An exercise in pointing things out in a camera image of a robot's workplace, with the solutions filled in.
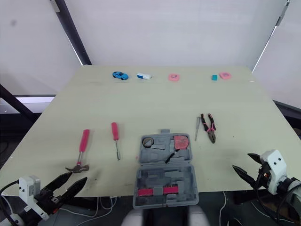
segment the pink object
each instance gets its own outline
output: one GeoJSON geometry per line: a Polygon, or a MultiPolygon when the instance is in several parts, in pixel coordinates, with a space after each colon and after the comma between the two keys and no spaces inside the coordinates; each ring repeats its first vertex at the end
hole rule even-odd
{"type": "Polygon", "coordinates": [[[138,190],[138,196],[147,196],[147,195],[153,195],[153,189],[140,189],[138,190]]]}
{"type": "Polygon", "coordinates": [[[180,79],[180,75],[179,75],[179,74],[170,74],[170,75],[168,76],[168,79],[169,79],[170,81],[178,81],[178,80],[180,79]]]}
{"type": "Polygon", "coordinates": [[[178,186],[163,188],[163,194],[174,194],[178,192],[179,192],[178,186]]]}
{"type": "Polygon", "coordinates": [[[229,72],[220,72],[219,75],[222,79],[230,79],[231,78],[231,74],[229,72]]]}
{"type": "Polygon", "coordinates": [[[88,139],[89,139],[89,134],[90,134],[89,129],[85,129],[83,131],[83,136],[81,137],[81,141],[80,141],[80,145],[79,145],[79,152],[85,152],[86,146],[88,143],[88,139]]]}
{"type": "MultiPolygon", "coordinates": [[[[163,187],[163,194],[176,194],[179,192],[178,186],[163,187]]],[[[138,196],[154,195],[153,189],[139,189],[138,196]]]]}
{"type": "Polygon", "coordinates": [[[189,145],[189,140],[186,136],[174,136],[174,148],[186,149],[189,145]]]}
{"type": "Polygon", "coordinates": [[[113,140],[119,140],[117,123],[112,122],[111,126],[112,126],[113,140]]]}

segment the screwdriver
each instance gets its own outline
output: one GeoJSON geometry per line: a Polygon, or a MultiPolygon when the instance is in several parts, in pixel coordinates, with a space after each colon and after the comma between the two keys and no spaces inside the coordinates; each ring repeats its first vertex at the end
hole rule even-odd
{"type": "Polygon", "coordinates": [[[116,143],[117,160],[120,160],[120,152],[117,147],[117,141],[119,140],[117,123],[112,122],[111,126],[112,126],[113,140],[115,140],[116,143]]]}
{"type": "Polygon", "coordinates": [[[198,137],[198,128],[199,128],[199,122],[201,121],[201,117],[197,117],[197,125],[196,125],[196,137],[195,137],[195,141],[197,140],[198,137]]]}

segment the white backdrop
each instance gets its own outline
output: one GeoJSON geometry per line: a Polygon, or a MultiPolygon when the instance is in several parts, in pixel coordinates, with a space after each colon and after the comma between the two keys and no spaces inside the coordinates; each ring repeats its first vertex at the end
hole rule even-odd
{"type": "Polygon", "coordinates": [[[256,64],[286,0],[65,0],[96,65],[256,64]]]}
{"type": "Polygon", "coordinates": [[[301,108],[301,1],[293,0],[253,75],[270,96],[301,108]]]}
{"type": "Polygon", "coordinates": [[[14,95],[56,94],[80,67],[48,0],[0,0],[0,83],[14,95]]]}

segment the small blue cube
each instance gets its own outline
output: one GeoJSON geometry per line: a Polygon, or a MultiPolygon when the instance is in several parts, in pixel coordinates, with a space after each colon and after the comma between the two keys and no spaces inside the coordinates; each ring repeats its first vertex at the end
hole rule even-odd
{"type": "Polygon", "coordinates": [[[216,80],[217,80],[217,75],[216,75],[216,74],[212,75],[212,80],[213,80],[213,81],[216,81],[216,80]]]}

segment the gray tool case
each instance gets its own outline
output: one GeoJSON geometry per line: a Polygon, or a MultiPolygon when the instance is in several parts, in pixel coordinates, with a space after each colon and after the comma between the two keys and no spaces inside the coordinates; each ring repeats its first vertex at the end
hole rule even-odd
{"type": "Polygon", "coordinates": [[[133,198],[134,209],[150,209],[159,207],[174,207],[196,205],[198,203],[198,188],[193,166],[189,135],[185,133],[170,133],[169,129],[161,130],[161,134],[146,135],[141,138],[141,167],[137,171],[133,198]],[[186,136],[189,145],[180,149],[168,163],[166,159],[174,152],[174,136],[186,136]],[[150,148],[143,146],[143,139],[151,137],[150,148]],[[166,187],[177,186],[175,194],[163,194],[166,187]],[[152,189],[152,195],[141,195],[141,192],[152,189]]]}

